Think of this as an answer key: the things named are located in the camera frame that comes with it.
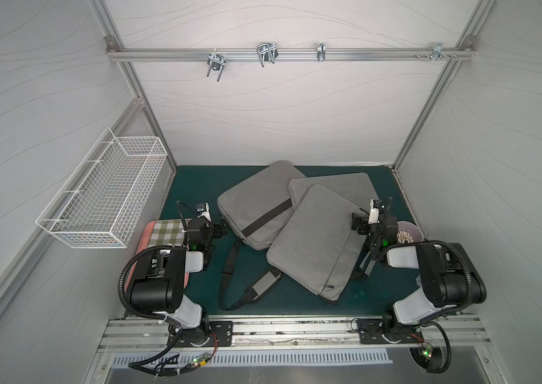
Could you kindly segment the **metal hook clamp middle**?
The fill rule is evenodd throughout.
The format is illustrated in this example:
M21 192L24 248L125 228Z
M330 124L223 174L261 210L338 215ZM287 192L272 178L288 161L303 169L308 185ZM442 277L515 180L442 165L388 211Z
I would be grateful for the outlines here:
M265 67L267 62L274 64L278 56L277 44L262 43L256 47L256 54L262 67Z

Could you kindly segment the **green checkered cloth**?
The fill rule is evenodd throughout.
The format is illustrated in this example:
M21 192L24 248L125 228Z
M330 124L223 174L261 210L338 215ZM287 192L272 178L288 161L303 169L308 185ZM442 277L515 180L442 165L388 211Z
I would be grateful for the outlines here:
M152 225L148 246L181 246L184 243L184 234L185 228L181 220L158 220Z

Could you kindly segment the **grey laptop bag with strap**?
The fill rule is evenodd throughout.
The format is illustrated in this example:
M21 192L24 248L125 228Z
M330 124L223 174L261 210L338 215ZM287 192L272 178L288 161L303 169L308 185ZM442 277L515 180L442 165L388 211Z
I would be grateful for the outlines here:
M217 199L223 218L251 248L269 248L293 215L288 186L305 175L287 161L279 161L226 190Z

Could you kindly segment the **metal hook small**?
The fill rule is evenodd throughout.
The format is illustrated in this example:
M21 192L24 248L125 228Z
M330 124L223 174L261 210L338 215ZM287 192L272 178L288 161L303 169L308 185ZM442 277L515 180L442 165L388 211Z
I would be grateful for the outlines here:
M326 58L326 45L324 43L317 44L317 62L324 62Z

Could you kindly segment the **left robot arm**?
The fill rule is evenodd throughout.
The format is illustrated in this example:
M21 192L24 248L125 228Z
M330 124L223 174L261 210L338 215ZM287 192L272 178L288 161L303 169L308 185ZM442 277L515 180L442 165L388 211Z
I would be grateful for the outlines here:
M120 276L120 301L131 314L168 323L185 334L208 335L206 310L185 294L190 275L208 269L213 241L228 233L206 217L150 222Z

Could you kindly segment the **metal hook clamp left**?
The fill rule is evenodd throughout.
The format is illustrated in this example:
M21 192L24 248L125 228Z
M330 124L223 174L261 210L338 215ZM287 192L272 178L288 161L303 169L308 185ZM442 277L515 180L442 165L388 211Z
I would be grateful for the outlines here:
M206 76L209 77L212 72L216 72L216 81L219 82L226 66L226 60L224 56L222 54L212 53L208 56L207 64L208 70Z

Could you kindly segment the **grey laptop sleeve front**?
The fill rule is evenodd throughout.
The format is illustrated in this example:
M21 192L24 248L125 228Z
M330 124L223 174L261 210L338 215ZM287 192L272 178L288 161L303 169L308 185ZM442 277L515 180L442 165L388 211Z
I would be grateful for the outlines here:
M272 267L318 297L336 302L357 264L365 236L352 229L365 211L315 184L266 253Z

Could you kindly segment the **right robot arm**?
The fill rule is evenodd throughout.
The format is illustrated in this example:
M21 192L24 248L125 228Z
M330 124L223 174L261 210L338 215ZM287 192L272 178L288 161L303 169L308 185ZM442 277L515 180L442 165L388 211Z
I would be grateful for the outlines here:
M428 326L437 318L485 302L485 283L461 244L440 240L399 243L396 220L385 216L354 214L351 230L366 238L364 265L354 270L354 277L365 275L370 262L419 273L418 288L384 312L382 327Z

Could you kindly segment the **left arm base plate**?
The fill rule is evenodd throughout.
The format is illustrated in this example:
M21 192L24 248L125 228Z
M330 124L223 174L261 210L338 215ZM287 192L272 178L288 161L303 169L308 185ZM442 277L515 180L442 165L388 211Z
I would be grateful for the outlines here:
M185 329L179 339L174 343L175 347L230 347L232 345L234 322L210 321L203 322L197 328Z

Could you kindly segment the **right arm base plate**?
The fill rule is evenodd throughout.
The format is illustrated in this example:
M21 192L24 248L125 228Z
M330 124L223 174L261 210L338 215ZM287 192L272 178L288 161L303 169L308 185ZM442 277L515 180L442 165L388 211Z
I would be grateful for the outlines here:
M357 334L361 345L421 344L415 326L406 326L387 318L353 318L350 330Z

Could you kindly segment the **grey laptop sleeve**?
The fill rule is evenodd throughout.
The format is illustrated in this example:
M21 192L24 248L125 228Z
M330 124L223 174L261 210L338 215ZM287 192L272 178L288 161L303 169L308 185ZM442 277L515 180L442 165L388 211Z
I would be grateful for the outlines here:
M357 264L365 236L352 229L365 211L315 184L266 253L272 267L318 297L336 302Z
M288 193L294 209L300 205L308 190L314 185L321 185L335 192L363 210L370 208L371 200L379 199L370 177L364 172L317 176L292 179L288 183Z

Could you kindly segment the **aluminium front rail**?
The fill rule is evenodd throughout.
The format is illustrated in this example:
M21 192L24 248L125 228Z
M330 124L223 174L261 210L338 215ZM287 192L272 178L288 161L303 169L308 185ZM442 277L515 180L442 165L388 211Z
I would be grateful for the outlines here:
M421 344L361 345L350 330L350 316L212 316L210 321L234 322L232 345L221 350L362 349L365 347L419 347ZM418 327L423 342L443 347L491 347L493 345L477 315L440 318L435 326ZM167 346L168 326L151 320L128 317L107 324L99 352L152 352Z

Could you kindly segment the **aluminium crossbar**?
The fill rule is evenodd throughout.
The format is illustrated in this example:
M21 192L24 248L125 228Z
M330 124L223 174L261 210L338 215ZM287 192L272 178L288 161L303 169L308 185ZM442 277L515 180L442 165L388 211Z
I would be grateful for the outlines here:
M433 47L426 48L326 48L324 62L379 62L419 61L416 54L426 55ZM277 48L277 62L317 62L317 48ZM457 60L471 60L475 50L444 47L447 54L456 54ZM122 49L109 51L112 62L207 62L212 53L222 54L226 62L257 62L255 48L229 49Z

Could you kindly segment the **metal hook clamp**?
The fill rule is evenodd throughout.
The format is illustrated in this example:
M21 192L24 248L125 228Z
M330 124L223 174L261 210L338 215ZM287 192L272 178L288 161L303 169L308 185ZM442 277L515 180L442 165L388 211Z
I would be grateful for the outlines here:
M457 60L458 56L456 56L456 54L445 53L443 44L438 43L437 46L434 46L434 48L432 48L429 54L426 54L424 56L416 54L415 58L420 61L425 60L429 62L437 62L437 61L451 62L451 61Z
M206 76L209 77L212 72L216 72L216 81L219 82L226 66L226 60L224 56L222 54L212 53L208 56L207 64L208 70Z
M256 47L256 54L262 67L265 67L267 62L274 64L278 56L277 44L262 43Z

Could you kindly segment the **grey laptop sleeve back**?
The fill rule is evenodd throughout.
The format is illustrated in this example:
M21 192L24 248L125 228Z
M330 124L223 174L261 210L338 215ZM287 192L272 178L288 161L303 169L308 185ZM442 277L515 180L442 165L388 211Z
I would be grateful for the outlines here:
M292 179L288 183L288 193L294 209L300 205L308 190L314 185L321 185L335 192L363 210L370 208L371 200L379 199L370 177L364 172L317 176Z

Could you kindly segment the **pink bowl with snacks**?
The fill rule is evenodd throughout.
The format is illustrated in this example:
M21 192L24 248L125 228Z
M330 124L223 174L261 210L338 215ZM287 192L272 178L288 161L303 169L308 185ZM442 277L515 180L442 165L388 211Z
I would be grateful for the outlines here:
M419 243L425 239L421 229L411 222L399 221L397 228L397 242L400 244Z

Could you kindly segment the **metal hook clamp right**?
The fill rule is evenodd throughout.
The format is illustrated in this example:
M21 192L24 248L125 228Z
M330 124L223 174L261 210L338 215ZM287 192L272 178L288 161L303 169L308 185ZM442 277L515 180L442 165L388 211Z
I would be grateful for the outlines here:
M451 62L451 61L457 60L458 56L456 56L456 54L445 53L443 44L438 43L437 46L434 46L434 48L432 48L429 54L426 54L424 56L416 54L415 58L420 61L425 60L429 62L437 62L437 61Z

